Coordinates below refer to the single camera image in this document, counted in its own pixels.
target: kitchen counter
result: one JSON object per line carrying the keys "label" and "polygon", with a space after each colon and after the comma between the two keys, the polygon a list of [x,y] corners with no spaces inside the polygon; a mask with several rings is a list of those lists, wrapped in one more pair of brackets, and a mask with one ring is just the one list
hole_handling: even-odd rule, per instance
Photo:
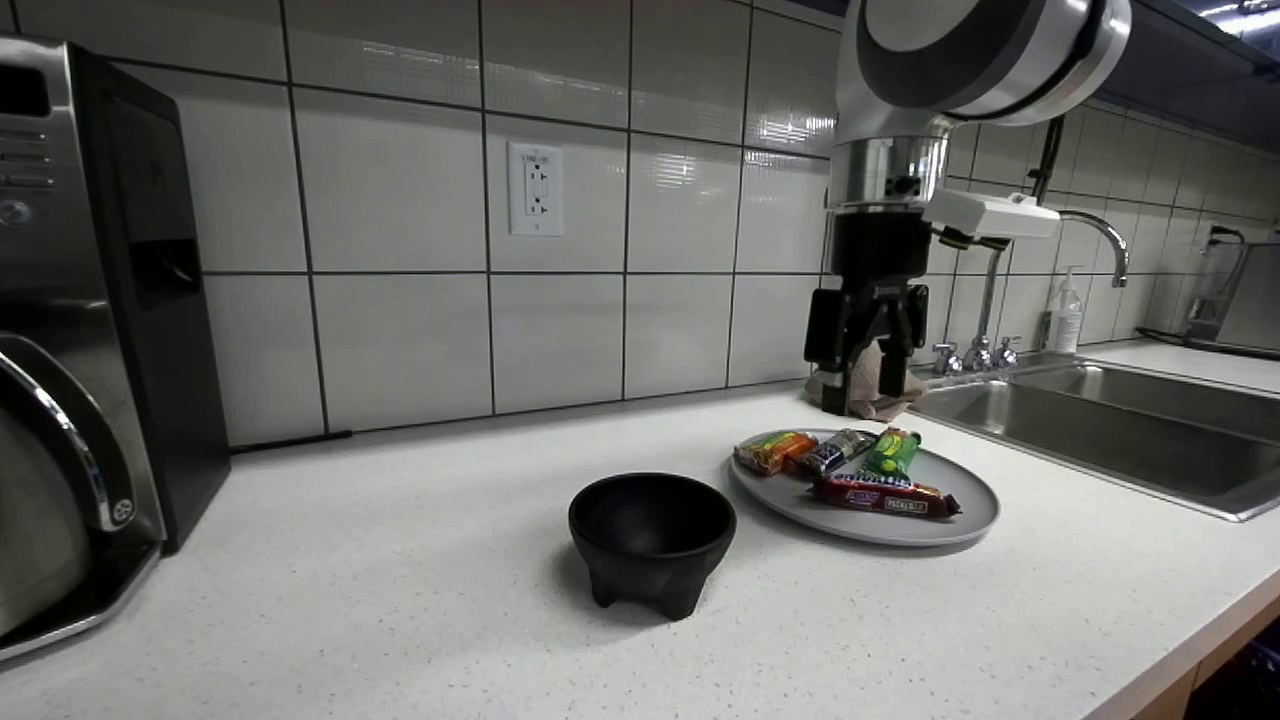
{"label": "kitchen counter", "polygon": [[[1280,394],[1265,359],[1099,357]],[[118,624],[0,674],[0,718],[1087,718],[1280,567],[1280,514],[1226,523],[921,415],[1002,491],[988,541],[825,541],[725,475],[780,423],[839,422],[730,394],[245,458]],[[633,468],[742,507],[683,624],[585,593],[566,507]]]}

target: black molcajete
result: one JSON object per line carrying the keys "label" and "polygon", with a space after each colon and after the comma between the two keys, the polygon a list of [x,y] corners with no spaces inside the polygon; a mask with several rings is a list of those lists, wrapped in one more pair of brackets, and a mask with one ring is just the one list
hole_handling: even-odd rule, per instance
{"label": "black molcajete", "polygon": [[736,514],[708,483],[644,473],[585,488],[568,529],[600,609],[633,599],[683,622],[731,545]]}

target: sink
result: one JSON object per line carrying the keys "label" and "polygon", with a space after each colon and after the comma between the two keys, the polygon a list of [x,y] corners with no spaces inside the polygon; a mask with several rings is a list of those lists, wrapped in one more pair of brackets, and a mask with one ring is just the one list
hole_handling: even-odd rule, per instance
{"label": "sink", "polygon": [[939,380],[917,413],[1226,520],[1280,505],[1280,399],[1270,398],[1072,357]]}

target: gray plate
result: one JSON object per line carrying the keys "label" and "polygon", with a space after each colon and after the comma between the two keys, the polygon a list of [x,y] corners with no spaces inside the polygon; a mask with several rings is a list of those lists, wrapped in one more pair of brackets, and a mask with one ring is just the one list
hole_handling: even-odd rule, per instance
{"label": "gray plate", "polygon": [[970,468],[960,468],[928,448],[914,459],[914,479],[932,483],[939,491],[952,491],[960,500],[960,516],[952,516],[952,520],[914,520],[914,516],[829,507],[810,498],[810,483],[798,483],[788,475],[760,479],[750,468],[742,468],[736,458],[730,458],[730,468],[731,468],[731,479],[750,498],[756,498],[766,507],[771,507],[777,516],[788,516],[788,520],[815,529],[815,532],[829,532],[829,535],[863,541],[863,545],[893,545],[893,548],[977,545],[1002,516],[1002,500],[981,475],[974,475]]}

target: wall tile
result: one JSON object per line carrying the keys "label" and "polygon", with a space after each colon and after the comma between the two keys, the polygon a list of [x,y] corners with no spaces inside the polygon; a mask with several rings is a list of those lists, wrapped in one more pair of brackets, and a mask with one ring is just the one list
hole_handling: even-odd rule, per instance
{"label": "wall tile", "polygon": [[483,0],[488,108],[627,124],[627,0]]}
{"label": "wall tile", "polygon": [[1152,277],[1152,296],[1140,328],[1184,333],[1195,277]]}
{"label": "wall tile", "polygon": [[[988,315],[988,333],[984,333],[988,344],[1002,339],[1002,307],[1003,307],[1009,280],[1012,277],[996,277],[992,315]],[[950,307],[950,328],[952,328],[950,338],[955,339],[960,357],[981,338],[984,294],[988,294],[984,277],[955,277],[952,307]]]}
{"label": "wall tile", "polygon": [[1199,227],[1199,211],[1172,211],[1164,251],[1158,255],[1158,272],[1195,272],[1204,241],[1209,223]]}
{"label": "wall tile", "polygon": [[1172,206],[1181,186],[1181,136],[1164,124],[1137,120],[1140,132],[1152,139],[1152,164],[1140,199],[1146,206]]}
{"label": "wall tile", "polygon": [[130,70],[183,118],[201,260],[209,272],[304,272],[289,93]]}
{"label": "wall tile", "polygon": [[950,175],[970,181],[974,175],[974,155],[977,155],[977,136],[981,127],[952,127],[950,136]]}
{"label": "wall tile", "polygon": [[1055,265],[1055,244],[1061,244],[1061,232],[1051,236],[1018,236],[1012,249],[1009,249],[1009,272],[1051,272]]}
{"label": "wall tile", "polygon": [[945,344],[952,339],[952,290],[955,290],[955,277],[924,277],[921,284],[928,284],[928,326],[924,326],[924,359],[928,359],[928,347],[932,344]]}
{"label": "wall tile", "polygon": [[315,267],[483,267],[482,118],[302,93]]}
{"label": "wall tile", "polygon": [[1122,294],[1122,314],[1116,314],[1116,339],[1131,339],[1137,328],[1149,315],[1158,277],[1131,277],[1127,290]]}
{"label": "wall tile", "polygon": [[984,124],[977,139],[974,175],[988,186],[1034,189],[1034,170],[1039,170],[1039,153],[1045,153],[1045,124],[1036,127]]}
{"label": "wall tile", "polygon": [[1227,172],[1227,199],[1226,208],[1238,217],[1270,217],[1276,219],[1280,208],[1271,206],[1276,189],[1271,189],[1271,162],[1265,153],[1242,148],[1232,155],[1232,172]]}
{"label": "wall tile", "polygon": [[234,448],[324,433],[304,277],[209,277],[209,322]]}
{"label": "wall tile", "polygon": [[725,0],[637,5],[633,124],[702,139],[744,136],[751,11]]}
{"label": "wall tile", "polygon": [[322,277],[333,429],[488,415],[483,277]]}
{"label": "wall tile", "polygon": [[952,277],[955,260],[960,260],[960,251],[952,244],[939,244],[939,241],[928,244],[928,272],[932,277]]}
{"label": "wall tile", "polygon": [[1055,277],[1009,277],[1003,314],[1002,314],[1002,344],[1012,338],[1020,353],[1045,347],[1045,314]]}
{"label": "wall tile", "polygon": [[92,53],[283,80],[275,0],[15,0],[30,35]]}
{"label": "wall tile", "polygon": [[1149,208],[1137,206],[1137,227],[1127,241],[1127,272],[1146,277],[1158,272],[1159,255],[1164,255],[1164,241],[1167,241],[1167,208]]}
{"label": "wall tile", "polygon": [[1152,132],[1123,113],[1087,108],[1069,191],[1140,199],[1152,170]]}
{"label": "wall tile", "polygon": [[829,153],[837,139],[839,35],[784,18],[756,18],[750,143]]}
{"label": "wall tile", "polygon": [[620,277],[493,280],[498,413],[620,399]]}
{"label": "wall tile", "polygon": [[815,277],[736,280],[730,384],[803,380],[803,333],[814,290]]}
{"label": "wall tile", "polygon": [[1069,124],[1065,124],[1065,139],[1055,148],[1055,164],[1051,164],[1051,181],[1048,181],[1048,191],[1069,191],[1076,186],[1076,162],[1080,162],[1080,148],[1085,148],[1085,127],[1087,127],[1087,118],[1092,118],[1096,105],[1076,105],[1069,113]]}
{"label": "wall tile", "polygon": [[289,0],[302,84],[482,105],[476,0]]}
{"label": "wall tile", "polygon": [[731,277],[627,280],[627,398],[725,390]]}
{"label": "wall tile", "polygon": [[[1096,211],[1096,217],[1107,211],[1105,199],[1085,199],[1085,198],[1048,198],[1048,206],[1051,208],[1080,208],[1080,211]],[[1087,267],[1096,267],[1099,255],[1105,255],[1105,241],[1087,223],[1065,219],[1055,227],[1055,260],[1051,260],[1055,272],[1072,272],[1072,267],[1087,272]]]}
{"label": "wall tile", "polygon": [[1112,277],[1087,277],[1085,315],[1080,315],[1080,344],[1116,339],[1123,290]]}
{"label": "wall tile", "polygon": [[[511,143],[566,153],[566,236],[511,236]],[[498,272],[620,272],[627,136],[505,120],[488,124],[488,232]]]}
{"label": "wall tile", "polygon": [[633,139],[633,272],[731,272],[742,153]]}
{"label": "wall tile", "polygon": [[1176,186],[1176,208],[1209,208],[1212,189],[1221,181],[1221,155],[1226,143],[1199,132],[1181,127],[1181,186]]}
{"label": "wall tile", "polygon": [[744,219],[742,272],[819,272],[825,251],[825,191],[829,164],[799,155],[750,153],[744,155]]}
{"label": "wall tile", "polygon": [[1212,139],[1212,155],[1204,162],[1204,189],[1199,189],[1209,211],[1242,217],[1242,191],[1250,191],[1244,170],[1250,170],[1244,148],[1227,139]]}

